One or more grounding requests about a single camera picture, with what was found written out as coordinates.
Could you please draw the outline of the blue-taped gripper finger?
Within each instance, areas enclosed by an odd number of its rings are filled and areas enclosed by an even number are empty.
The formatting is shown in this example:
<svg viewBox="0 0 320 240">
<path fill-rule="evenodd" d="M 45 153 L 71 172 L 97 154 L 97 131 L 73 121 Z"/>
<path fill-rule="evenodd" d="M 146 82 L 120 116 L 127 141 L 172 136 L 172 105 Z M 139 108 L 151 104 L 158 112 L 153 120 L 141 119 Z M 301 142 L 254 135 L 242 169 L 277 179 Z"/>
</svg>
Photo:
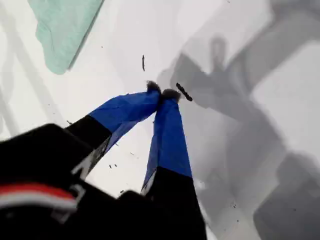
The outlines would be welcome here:
<svg viewBox="0 0 320 240">
<path fill-rule="evenodd" d="M 157 110 L 161 95 L 160 87 L 148 81 L 146 91 L 113 97 L 69 125 L 66 130 L 92 148 L 71 172 L 85 179 L 120 138 Z"/>
<path fill-rule="evenodd" d="M 205 240 L 206 226 L 195 191 L 179 110 L 180 93 L 163 91 L 153 123 L 143 193 L 156 206 L 164 239 Z"/>
</svg>

